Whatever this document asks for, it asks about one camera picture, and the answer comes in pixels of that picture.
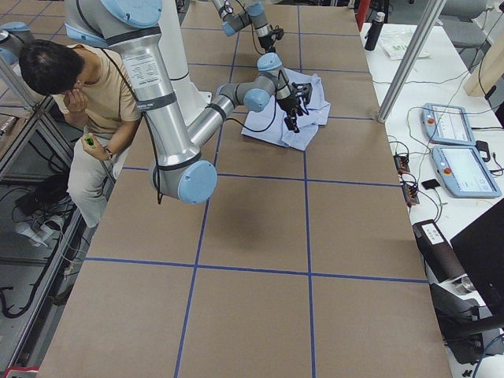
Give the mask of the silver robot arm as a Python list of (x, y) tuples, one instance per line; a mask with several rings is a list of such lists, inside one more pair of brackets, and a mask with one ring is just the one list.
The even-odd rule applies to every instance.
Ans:
[(128, 73), (139, 111), (146, 118), (154, 148), (151, 182), (159, 196), (205, 202), (217, 185), (217, 171), (204, 160), (202, 146), (238, 106), (261, 112), (275, 101), (285, 112), (288, 130), (298, 130), (312, 86), (292, 83), (274, 44), (283, 32), (267, 21), (259, 1), (235, 12), (228, 1), (214, 7), (226, 35), (252, 27), (265, 53), (249, 83), (229, 83), (216, 94), (191, 82), (173, 1), (68, 1), (68, 37), (78, 43), (116, 51)]
[(212, 3), (222, 20), (221, 26), (226, 36), (233, 36), (251, 26), (261, 48), (266, 53), (276, 52), (275, 43), (284, 37), (284, 30), (279, 27), (274, 28), (268, 22), (265, 7), (260, 1), (252, 1), (247, 5), (245, 2), (237, 1), (242, 8), (237, 13), (229, 1), (213, 0)]

